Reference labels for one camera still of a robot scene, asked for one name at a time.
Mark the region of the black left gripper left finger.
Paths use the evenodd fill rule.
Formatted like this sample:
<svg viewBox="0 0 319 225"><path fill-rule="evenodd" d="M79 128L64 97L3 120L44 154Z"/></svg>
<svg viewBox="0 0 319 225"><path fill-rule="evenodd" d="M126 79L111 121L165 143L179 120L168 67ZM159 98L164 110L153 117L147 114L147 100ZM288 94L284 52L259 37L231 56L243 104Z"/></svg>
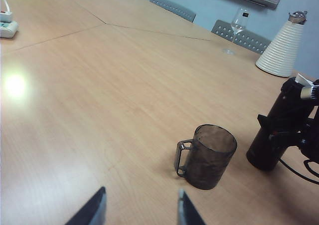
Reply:
<svg viewBox="0 0 319 225"><path fill-rule="evenodd" d="M107 190L102 186L65 224L104 225L106 214Z"/></svg>

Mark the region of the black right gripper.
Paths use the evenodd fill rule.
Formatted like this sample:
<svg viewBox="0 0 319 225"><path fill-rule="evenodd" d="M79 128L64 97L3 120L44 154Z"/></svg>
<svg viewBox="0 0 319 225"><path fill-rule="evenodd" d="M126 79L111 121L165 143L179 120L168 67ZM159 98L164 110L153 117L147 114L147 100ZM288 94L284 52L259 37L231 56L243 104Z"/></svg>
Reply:
<svg viewBox="0 0 319 225"><path fill-rule="evenodd" d="M295 128L286 118L272 118L259 114L257 120L269 140L298 141L303 134L300 128ZM311 120L310 126L305 133L301 153L312 162L319 162L319 109Z"/></svg>

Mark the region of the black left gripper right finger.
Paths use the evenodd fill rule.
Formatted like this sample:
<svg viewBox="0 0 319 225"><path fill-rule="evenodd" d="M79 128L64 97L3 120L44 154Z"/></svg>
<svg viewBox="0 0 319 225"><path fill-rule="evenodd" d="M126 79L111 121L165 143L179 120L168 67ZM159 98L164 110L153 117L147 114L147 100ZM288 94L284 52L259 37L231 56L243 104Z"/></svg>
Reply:
<svg viewBox="0 0 319 225"><path fill-rule="evenodd" d="M178 225L205 225L205 222L184 189L178 191Z"/></svg>

